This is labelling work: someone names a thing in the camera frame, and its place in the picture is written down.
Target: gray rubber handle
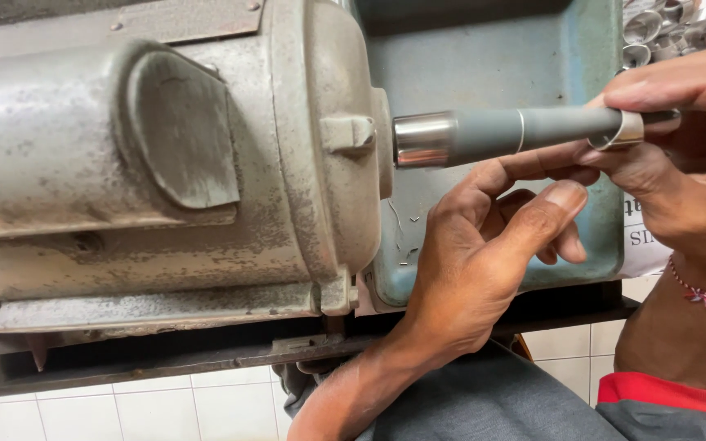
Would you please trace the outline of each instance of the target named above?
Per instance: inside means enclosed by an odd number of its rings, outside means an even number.
[[[600,107],[458,110],[454,115],[456,140],[447,166],[614,134],[622,122],[620,111]]]

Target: blue metal tray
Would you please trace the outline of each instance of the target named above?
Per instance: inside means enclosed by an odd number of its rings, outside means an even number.
[[[358,0],[353,6],[365,31],[373,85],[386,90],[394,116],[463,106],[581,105],[621,65],[619,1]],[[380,249],[364,271],[386,305],[407,304],[427,211],[470,168],[396,170],[394,194],[380,207]],[[515,188],[538,192],[548,182]],[[622,201],[605,177],[591,187],[576,218],[587,262],[548,266],[534,258],[520,289],[615,276],[623,261]]]

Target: hand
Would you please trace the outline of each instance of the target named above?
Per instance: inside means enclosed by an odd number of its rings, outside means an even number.
[[[416,283],[395,332],[410,335],[436,367],[484,345],[533,255],[549,263],[555,253],[572,263],[585,260],[574,224],[587,202],[583,185],[561,180],[538,196],[521,190],[497,199],[516,179],[535,175],[536,161],[525,158],[479,163],[427,216]]]
[[[585,147],[576,163],[601,169],[636,197],[647,229],[678,252],[683,277],[706,284],[706,50],[624,72],[601,100],[627,111],[684,111],[677,130],[647,134],[649,144],[613,152]]]

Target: forearm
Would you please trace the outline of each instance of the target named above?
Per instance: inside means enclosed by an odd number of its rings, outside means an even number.
[[[705,271],[675,257],[687,283],[706,290]],[[642,307],[625,324],[615,370],[641,372],[706,389],[706,307],[684,298],[688,290],[667,268]]]
[[[450,361],[417,350],[422,345],[400,325],[312,392],[290,426],[288,441],[354,439],[408,386]]]

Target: red string bracelet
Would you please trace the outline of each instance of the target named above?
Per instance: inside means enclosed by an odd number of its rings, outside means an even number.
[[[680,276],[677,276],[677,269],[675,269],[675,262],[672,260],[672,256],[669,256],[669,267],[672,269],[672,274],[675,276],[675,279],[677,279],[677,282],[691,291],[685,295],[685,298],[689,301],[703,301],[704,307],[706,307],[706,291],[701,288],[689,286],[688,283],[682,281]]]

